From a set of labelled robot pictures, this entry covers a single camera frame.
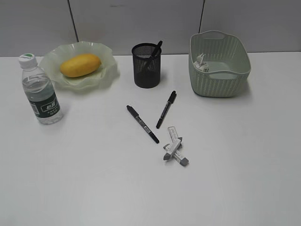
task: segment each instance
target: green basket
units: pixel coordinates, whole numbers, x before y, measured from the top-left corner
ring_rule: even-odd
[[[193,62],[204,53],[208,72],[197,69]],[[195,34],[190,39],[189,74],[192,89],[205,97],[235,96],[251,71],[248,54],[234,35],[220,31]]]

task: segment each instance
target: black marker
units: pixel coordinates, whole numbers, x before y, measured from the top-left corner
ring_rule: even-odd
[[[167,114],[170,105],[174,103],[174,99],[175,99],[176,96],[177,96],[177,94],[175,93],[175,91],[173,91],[171,93],[171,95],[170,95],[170,97],[169,97],[169,99],[168,99],[168,101],[167,101],[167,103],[165,105],[165,108],[164,108],[164,110],[163,110],[163,112],[162,112],[162,114],[161,114],[161,116],[159,118],[159,121],[158,121],[158,123],[156,125],[157,129],[160,128],[160,126],[161,126],[161,124],[162,124],[162,122],[163,122],[163,120],[165,118],[165,115]]]
[[[150,128],[148,128],[147,125],[145,125],[145,123],[139,117],[139,114],[137,113],[137,111],[135,111],[135,109],[132,108],[129,105],[127,106],[127,110],[137,120],[137,122],[143,127],[143,129],[149,134],[149,136],[158,144],[159,143],[158,138],[156,138],[155,134],[152,133],[152,131],[150,130]]]

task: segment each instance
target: black mesh pen holder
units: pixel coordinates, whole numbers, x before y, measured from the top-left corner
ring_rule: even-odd
[[[153,88],[160,83],[161,48],[151,57],[156,46],[152,43],[141,43],[132,49],[134,81],[141,88]]]

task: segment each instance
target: plastic bottle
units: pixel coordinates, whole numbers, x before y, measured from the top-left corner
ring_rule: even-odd
[[[49,125],[60,121],[63,113],[53,85],[44,70],[38,67],[34,54],[21,55],[19,63],[23,68],[22,84],[24,92],[39,122]]]

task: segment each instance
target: yellow mango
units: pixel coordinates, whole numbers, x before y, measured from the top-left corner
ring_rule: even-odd
[[[91,53],[85,53],[77,55],[62,63],[60,71],[67,77],[75,78],[96,71],[101,63],[98,56]]]

